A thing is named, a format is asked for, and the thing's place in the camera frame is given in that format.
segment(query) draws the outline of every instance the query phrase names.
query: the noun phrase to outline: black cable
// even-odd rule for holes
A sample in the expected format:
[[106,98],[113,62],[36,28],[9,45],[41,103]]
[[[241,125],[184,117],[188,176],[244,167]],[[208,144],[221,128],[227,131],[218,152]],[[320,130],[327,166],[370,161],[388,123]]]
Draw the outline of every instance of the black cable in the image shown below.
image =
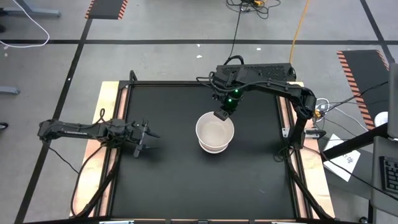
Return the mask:
[[285,160],[287,160],[288,158],[290,158],[292,156],[292,154],[294,153],[294,149],[291,149],[292,151],[288,152],[287,156],[284,154],[285,153],[284,151],[286,149],[291,149],[291,148],[289,146],[285,146],[282,149],[279,149],[279,151],[276,154],[274,154],[275,162],[284,162]]
[[[209,78],[210,84],[212,85],[212,87],[213,87],[214,89],[216,89],[217,91],[223,92],[223,93],[231,93],[231,92],[233,92],[233,91],[235,91],[235,90],[240,90],[240,89],[246,88],[246,87],[249,86],[249,85],[256,85],[256,84],[261,84],[261,83],[270,83],[270,84],[273,84],[273,85],[276,85],[276,86],[279,86],[279,87],[286,87],[286,85],[283,85],[283,84],[280,84],[280,83],[261,80],[261,81],[249,82],[249,83],[246,83],[246,84],[244,84],[244,85],[241,85],[241,86],[239,86],[239,87],[234,87],[234,88],[219,88],[219,87],[217,87],[217,86],[213,83],[213,79],[212,79],[212,78],[213,78],[214,75],[215,75],[214,72],[210,72],[210,73],[209,73],[209,77],[208,77],[208,78]],[[289,85],[289,88],[303,89],[304,87]]]
[[319,150],[319,152],[318,152],[317,150],[311,149],[311,148],[306,147],[306,146],[304,146],[304,148],[305,148],[305,149],[308,149],[308,150],[310,150],[310,151],[316,152],[316,153],[319,154],[320,156],[323,156],[323,157],[326,159],[326,161],[331,162],[333,165],[335,165],[335,166],[339,167],[340,169],[344,170],[345,172],[349,173],[350,175],[352,175],[354,178],[358,179],[358,180],[361,181],[362,183],[364,183],[364,184],[366,184],[366,185],[372,187],[373,189],[377,190],[378,192],[380,192],[380,193],[382,193],[382,194],[384,194],[384,195],[387,195],[388,197],[390,197],[390,198],[392,198],[392,199],[398,201],[398,198],[395,197],[395,196],[393,196],[392,194],[382,191],[381,189],[379,189],[379,188],[377,188],[377,187],[375,187],[375,186],[373,186],[373,185],[367,183],[365,180],[363,180],[363,179],[359,178],[358,176],[354,175],[353,173],[351,173],[350,171],[346,170],[345,168],[343,168],[343,167],[341,167],[341,166],[335,164],[332,160],[330,160],[329,158],[327,158],[327,157],[325,156],[325,153],[323,153],[323,151]]
[[211,86],[207,85],[207,83],[199,81],[199,79],[207,79],[208,80],[209,79],[208,77],[196,77],[196,80],[197,80],[198,83],[204,85],[205,87],[211,88]]
[[241,65],[244,65],[243,57],[240,56],[240,55],[235,55],[235,56],[229,57],[229,58],[225,61],[224,65],[227,65],[230,61],[232,61],[232,60],[234,60],[234,59],[238,59],[238,60],[241,62]]
[[79,172],[77,172],[77,170],[76,170],[75,168],[73,168],[73,166],[72,166],[66,159],[64,159],[55,149],[51,148],[50,145],[49,145],[48,143],[46,143],[46,142],[43,141],[43,145],[44,145],[45,147],[47,147],[47,149],[50,149],[51,151],[53,151],[54,153],[56,153],[56,155],[57,155],[63,162],[65,162],[66,164],[68,164],[68,165],[70,166],[70,168],[71,168],[73,171],[75,171],[77,174],[79,174]]
[[101,145],[96,151],[94,151],[89,157],[87,157],[86,161],[83,163],[83,165],[81,165],[81,168],[80,168],[80,170],[79,170],[79,172],[78,172],[77,180],[76,180],[76,183],[75,183],[75,188],[73,189],[73,193],[72,193],[72,199],[70,200],[70,211],[71,211],[71,213],[72,213],[73,216],[76,215],[75,209],[73,208],[73,201],[75,200],[75,194],[76,194],[76,191],[77,191],[77,187],[78,187],[78,185],[79,185],[80,175],[81,175],[81,173],[82,173],[84,167],[86,166],[87,162],[88,162],[93,156],[95,156],[95,154],[97,154],[97,152],[99,152],[100,149],[102,149],[102,147],[103,147],[103,146]]
[[[277,1],[277,4],[273,6],[266,6],[265,1],[262,1],[262,4],[260,6],[255,5],[253,0],[241,0],[240,4],[235,4],[233,0],[226,0],[225,4],[228,7],[228,9],[234,11],[234,12],[243,12],[243,13],[249,13],[249,12],[256,12],[256,14],[261,18],[261,19],[268,19],[269,18],[269,9],[272,7],[279,6],[281,4],[280,0],[275,0]],[[239,9],[235,10],[232,7],[235,6],[242,6],[244,9]]]
[[343,129],[346,130],[348,133],[350,133],[350,134],[352,134],[353,136],[356,137],[356,134],[354,134],[354,133],[352,133],[351,131],[349,131],[348,129],[344,128],[342,125],[340,125],[340,124],[338,124],[338,123],[336,123],[336,122],[334,122],[334,121],[331,121],[331,120],[329,120],[329,119],[326,119],[326,117],[323,117],[323,119],[325,119],[325,120],[327,120],[327,121],[329,121],[329,122],[331,122],[331,123],[333,123],[333,124],[335,124],[335,125],[337,125],[337,126],[343,128]]
[[[329,102],[329,104],[332,104],[332,103],[341,103],[342,101],[339,101],[339,102]],[[350,104],[355,104],[355,105],[373,105],[373,104],[377,104],[377,103],[382,103],[382,102],[388,102],[388,100],[377,100],[377,101],[375,101],[375,102],[372,102],[372,103],[357,103],[357,102],[345,102],[345,103],[350,103]]]
[[362,91],[361,93],[359,93],[359,94],[357,94],[357,95],[354,95],[354,96],[352,96],[352,97],[349,97],[349,98],[347,98],[347,99],[345,99],[345,100],[343,100],[343,101],[337,103],[336,105],[333,105],[333,106],[330,107],[328,110],[326,110],[326,111],[324,111],[324,112],[322,112],[322,113],[327,113],[327,112],[333,110],[334,108],[336,108],[336,107],[338,107],[338,106],[340,106],[340,105],[342,105],[342,104],[344,104],[344,103],[349,102],[350,100],[354,99],[355,97],[357,97],[357,96],[362,96],[362,95],[365,94],[367,91],[372,90],[372,89],[375,89],[375,88],[379,88],[380,86],[383,86],[383,85],[385,85],[385,84],[387,84],[387,83],[388,83],[388,82],[383,82],[383,83],[374,85],[374,86],[372,86],[372,87],[369,87],[369,88],[367,88],[366,90]]
[[232,41],[232,49],[231,49],[231,53],[230,53],[229,56],[228,56],[228,59],[232,56],[232,52],[234,51],[235,40],[236,40],[236,34],[238,33],[239,21],[241,20],[241,13],[242,13],[242,3],[239,5],[238,21],[237,21],[237,23],[236,23],[234,40]]
[[326,121],[325,121],[325,120],[323,120],[323,124],[322,124],[322,128],[321,128],[321,130],[323,130],[323,129],[325,128],[325,123],[326,123]]

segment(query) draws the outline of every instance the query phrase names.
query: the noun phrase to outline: chair leg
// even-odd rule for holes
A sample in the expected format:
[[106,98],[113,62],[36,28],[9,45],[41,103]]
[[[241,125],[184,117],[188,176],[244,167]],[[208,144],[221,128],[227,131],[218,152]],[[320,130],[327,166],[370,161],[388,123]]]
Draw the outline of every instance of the chair leg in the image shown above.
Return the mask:
[[5,32],[5,31],[6,31],[6,28],[3,25],[0,24],[0,34]]
[[359,221],[359,223],[369,223],[368,218],[366,218],[366,217],[361,217],[358,221]]
[[8,124],[5,122],[0,123],[0,130],[6,129],[8,127]]

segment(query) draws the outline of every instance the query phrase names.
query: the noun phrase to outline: hazard stripe tape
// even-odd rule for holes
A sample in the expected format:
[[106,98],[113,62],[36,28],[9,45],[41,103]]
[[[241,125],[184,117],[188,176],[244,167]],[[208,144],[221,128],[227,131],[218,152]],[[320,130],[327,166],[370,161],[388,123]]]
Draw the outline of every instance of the hazard stripe tape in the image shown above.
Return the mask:
[[118,15],[119,20],[123,19],[124,13],[126,12],[128,2],[129,2],[128,0],[123,1],[122,6],[120,7],[119,15]]
[[381,54],[381,52],[380,52],[379,50],[376,50],[376,52],[379,54],[379,56],[380,56],[381,60],[383,61],[383,64],[384,64],[384,66],[386,67],[387,71],[389,71],[390,68],[389,68],[389,66],[388,66],[388,63],[387,63],[386,60],[384,59],[383,54]]
[[356,84],[355,78],[354,78],[353,74],[351,73],[351,69],[349,68],[347,59],[344,56],[344,53],[341,51],[337,51],[337,57],[338,57],[338,60],[340,61],[341,67],[343,68],[344,74],[346,75],[348,85],[351,88],[351,91],[353,92],[353,94],[355,96],[354,98],[355,98],[356,102],[358,103],[358,108],[362,114],[362,118],[365,122],[366,128],[368,130],[372,130],[372,129],[374,129],[374,123],[373,123],[372,117],[369,114],[369,111],[368,111],[366,105],[364,104],[365,101],[363,100],[362,96],[357,96],[361,92],[359,91],[359,88],[358,88],[358,85]]
[[90,13],[91,8],[93,7],[94,1],[95,1],[95,0],[92,0],[92,1],[90,2],[90,6],[88,6],[88,9],[87,9],[87,12],[86,12],[86,16],[85,16],[86,19],[88,19],[88,14]]

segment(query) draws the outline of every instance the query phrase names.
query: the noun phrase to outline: keyboard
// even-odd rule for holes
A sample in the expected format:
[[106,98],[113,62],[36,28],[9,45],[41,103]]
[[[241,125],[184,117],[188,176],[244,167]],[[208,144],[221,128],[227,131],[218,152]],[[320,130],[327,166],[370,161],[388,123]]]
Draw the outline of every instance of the keyboard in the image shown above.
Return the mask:
[[381,156],[379,159],[382,189],[398,194],[398,158]]

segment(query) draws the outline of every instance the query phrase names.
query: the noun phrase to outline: table leg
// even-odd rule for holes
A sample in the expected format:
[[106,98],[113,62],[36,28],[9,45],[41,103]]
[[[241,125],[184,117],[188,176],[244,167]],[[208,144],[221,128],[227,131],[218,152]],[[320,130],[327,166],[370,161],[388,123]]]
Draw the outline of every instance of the table leg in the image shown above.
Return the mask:
[[19,94],[19,89],[12,86],[0,86],[0,93]]
[[[31,7],[29,4],[27,4],[24,0],[16,0],[16,2],[25,9],[25,11],[30,15],[30,16],[55,16],[57,18],[61,17],[61,12],[58,10],[52,10],[52,9],[39,9],[36,7]],[[5,7],[4,12],[9,14],[10,16],[20,16],[24,15],[24,11],[22,11],[18,7]]]

